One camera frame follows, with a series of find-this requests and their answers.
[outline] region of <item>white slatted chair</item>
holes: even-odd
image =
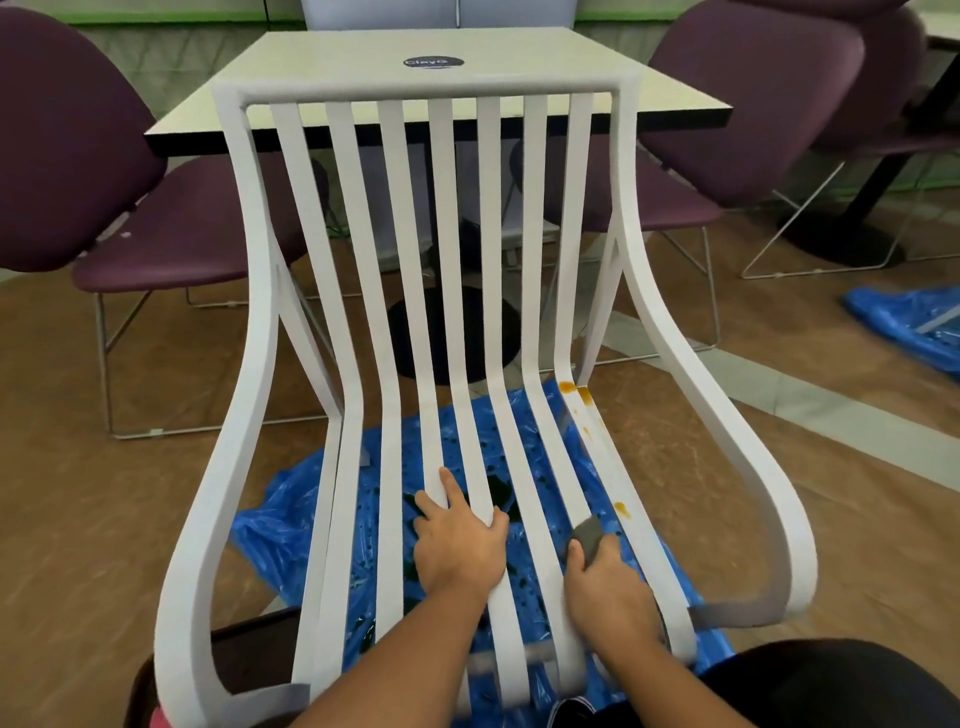
[[[437,476],[443,463],[441,432],[426,333],[403,108],[398,100],[428,99],[441,275],[444,292],[453,294],[444,295],[453,407],[470,506],[480,519],[490,522],[492,498],[472,417],[466,376],[452,121],[454,103],[473,103],[464,101],[465,96],[476,99],[480,158],[484,160],[480,168],[480,188],[488,384],[550,622],[552,641],[523,644],[516,605],[504,574],[489,602],[494,650],[492,654],[471,656],[468,673],[495,671],[501,704],[506,709],[530,700],[528,663],[546,663],[560,695],[580,692],[586,680],[585,649],[565,615],[560,559],[547,529],[501,370],[500,97],[524,96],[523,381],[570,521],[580,523],[590,516],[590,511],[564,447],[561,424],[555,421],[541,389],[538,371],[541,212],[548,105],[545,94],[569,94],[569,146],[554,346],[554,366],[566,407],[561,420],[572,421],[577,427],[611,500],[622,501],[632,514],[631,518],[623,519],[623,533],[656,596],[670,648],[678,658],[692,661],[696,653],[695,630],[778,622],[802,610],[811,599],[816,582],[816,555],[804,509],[783,471],[712,379],[671,319],[647,261],[637,215],[634,179],[635,109],[643,67],[569,31],[544,33],[543,43],[535,52],[532,53],[529,47],[505,43],[503,53],[496,58],[483,54],[482,46],[480,50],[472,49],[470,43],[464,42],[460,36],[456,41],[458,55],[467,62],[460,68],[439,72],[397,69],[381,64],[375,73],[365,75],[361,69],[352,75],[322,82],[298,83],[294,78],[286,83],[270,80],[269,83],[245,85],[223,80],[216,87],[214,95],[233,159],[247,229],[250,319],[243,365],[226,422],[184,524],[160,597],[156,621],[156,683],[161,704],[175,728],[243,728],[271,716],[302,710],[341,673],[358,468],[362,456],[364,398],[296,102],[326,102],[379,372],[383,434],[375,605],[377,639],[403,617],[400,398],[353,128],[350,102],[354,101],[376,102],[378,105],[401,277],[414,342],[425,473],[423,486],[433,499],[446,503]],[[409,48],[400,47],[397,57],[403,59],[415,55],[408,51]],[[573,305],[590,116],[593,94],[605,92],[614,97],[611,136],[614,219],[603,272],[593,300],[585,353],[574,374],[570,362]],[[456,97],[457,101],[451,101],[451,97]],[[244,111],[250,104],[271,105],[343,381],[342,399],[331,386],[271,230],[251,129]],[[693,607],[688,604],[611,436],[588,395],[589,374],[621,275],[626,275],[636,310],[664,363],[760,504],[769,529],[773,577],[755,599]],[[210,646],[211,596],[214,574],[263,422],[280,322],[329,415],[326,455],[320,475],[316,525],[292,682],[232,695],[226,691],[214,668]],[[458,712],[461,715],[469,712],[466,675]]]

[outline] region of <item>wooden floor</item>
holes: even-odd
[[[960,208],[960,196],[931,201]],[[877,221],[893,227],[896,214]],[[960,250],[960,228],[915,238]],[[838,297],[860,284],[956,284],[960,260],[850,276],[744,281],[737,271],[770,227],[732,215],[710,229],[722,349],[932,430],[960,437],[960,387],[862,328]],[[682,240],[695,241],[693,233]],[[343,246],[341,258],[348,259]],[[650,242],[664,297],[685,332],[709,337],[702,279],[665,241]],[[803,263],[784,248],[779,262]],[[348,264],[344,275],[350,278]],[[306,287],[308,266],[296,267]],[[385,277],[397,295],[397,276]],[[244,285],[197,292],[242,298]],[[119,321],[132,302],[111,297]],[[348,304],[361,335],[362,303]],[[617,310],[630,314],[621,296]],[[215,423],[239,367],[243,309],[196,310],[157,293],[111,355],[118,426]],[[103,431],[90,298],[68,272],[0,286],[0,725],[119,726],[132,679],[152,652],[160,584],[215,434],[115,442]],[[281,342],[269,411],[315,411]],[[379,418],[369,342],[359,347],[368,425]],[[651,516],[707,597],[746,595],[765,578],[758,518],[732,467],[671,377],[645,364],[599,368],[590,389]],[[415,387],[404,384],[408,411]],[[791,636],[888,644],[960,692],[960,493],[741,405],[795,483],[813,523],[820,586],[791,623],[731,632],[737,648]],[[171,414],[180,414],[171,421]],[[323,443],[324,424],[266,427],[242,507],[273,474]],[[273,595],[228,547],[213,622],[258,614]]]

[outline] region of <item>blue tarp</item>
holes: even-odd
[[[844,305],[880,336],[960,381],[960,318],[929,333],[916,331],[960,305],[960,286],[899,294],[854,288],[844,297]]]
[[[562,404],[556,382],[548,381],[543,387],[551,407],[557,411]],[[522,390],[510,393],[510,403],[516,415],[523,446],[527,451],[537,484],[540,502],[553,536],[554,547],[559,554],[562,554],[570,536],[571,526],[553,479],[546,452],[540,442],[533,413],[526,394]],[[544,613],[523,523],[511,488],[510,474],[497,434],[490,399],[484,397],[474,400],[473,414],[487,466],[487,478],[491,486],[493,503],[506,512],[511,519],[510,536],[507,541],[507,572],[510,574],[514,591],[520,631],[526,643],[546,640],[550,637],[550,627]],[[440,410],[440,424],[444,462],[456,475],[457,480],[463,484],[463,460],[452,407],[444,407]],[[413,518],[418,514],[413,504],[413,496],[422,488],[423,482],[419,417],[410,417],[403,421],[402,437],[405,523],[403,532],[404,606],[405,611],[409,611],[424,596],[413,562],[416,535],[411,527]],[[564,434],[564,442],[583,485],[590,510],[600,518],[607,532],[620,534],[620,524],[610,500],[573,428]],[[345,625],[344,669],[352,667],[360,655],[366,651],[372,644],[374,634],[380,429],[365,431],[363,444],[370,454],[371,463],[368,467],[361,469],[357,495],[353,568],[350,579],[348,618]],[[237,513],[231,529],[234,543],[250,559],[260,576],[276,589],[284,602],[289,605],[299,605],[303,597],[307,554],[310,548],[310,534],[313,528],[318,481],[323,461],[324,452],[319,450],[292,470],[278,473],[267,488],[263,504],[259,508]],[[639,570],[636,558],[626,540],[621,539],[621,544],[624,560]],[[673,560],[672,555],[670,560],[687,598],[691,603],[701,603],[702,599]],[[720,632],[701,633],[698,641],[700,650],[695,668],[697,672],[733,655],[729,643]],[[492,647],[490,625],[484,621],[473,640],[472,650],[489,650]],[[610,692],[590,661],[588,661],[588,668],[590,673],[587,696],[594,706],[600,708],[615,699],[622,699],[622,695]],[[510,711],[506,715],[499,710],[492,677],[471,678],[470,695],[473,707],[471,724],[515,726],[516,728],[542,725],[556,698],[543,667],[531,667],[530,676],[533,706]]]

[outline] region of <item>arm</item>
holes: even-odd
[[[486,527],[470,510],[446,468],[450,501],[442,508],[416,495],[424,518],[414,521],[414,561],[427,592],[414,610],[342,675],[292,728],[448,726],[464,677],[470,643],[487,597],[507,568],[506,514]]]
[[[589,569],[570,542],[564,590],[570,618],[645,726],[753,728],[663,647],[653,593],[620,559],[616,536],[604,536]]]

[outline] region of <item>left hand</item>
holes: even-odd
[[[449,508],[443,508],[426,491],[414,496],[422,518],[414,521],[417,545],[414,562],[420,584],[430,592],[455,587],[482,597],[484,603],[507,569],[507,533],[510,520],[493,509],[487,526],[470,510],[463,491],[447,468],[440,468]]]

